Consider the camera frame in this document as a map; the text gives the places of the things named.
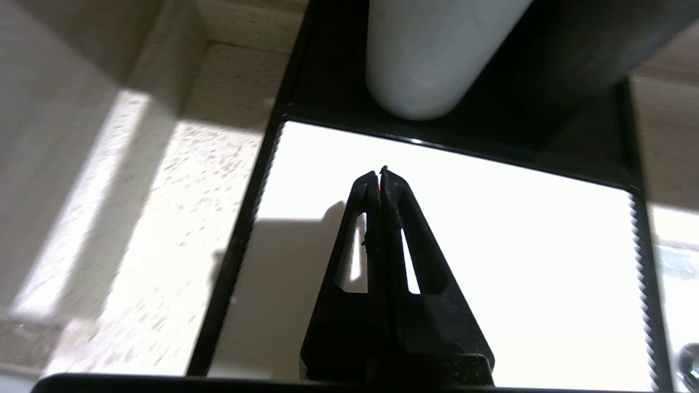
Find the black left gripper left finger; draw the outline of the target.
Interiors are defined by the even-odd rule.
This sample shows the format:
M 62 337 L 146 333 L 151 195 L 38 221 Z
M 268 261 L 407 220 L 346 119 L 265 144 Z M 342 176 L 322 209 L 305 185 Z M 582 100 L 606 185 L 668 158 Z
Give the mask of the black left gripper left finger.
M 301 356 L 312 361 L 360 361 L 381 353 L 390 342 L 387 266 L 382 246 L 379 182 L 375 172 L 351 186 L 305 334 Z M 348 293 L 343 274 L 350 269 L 355 230 L 365 217 L 360 244 L 365 252 L 366 293 Z

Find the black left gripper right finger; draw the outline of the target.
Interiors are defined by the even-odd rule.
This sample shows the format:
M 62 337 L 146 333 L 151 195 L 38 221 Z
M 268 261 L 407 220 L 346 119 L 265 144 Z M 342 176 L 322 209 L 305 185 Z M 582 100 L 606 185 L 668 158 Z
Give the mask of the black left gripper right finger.
M 380 174 L 389 315 L 399 348 L 493 361 L 494 353 L 409 183 L 386 166 Z

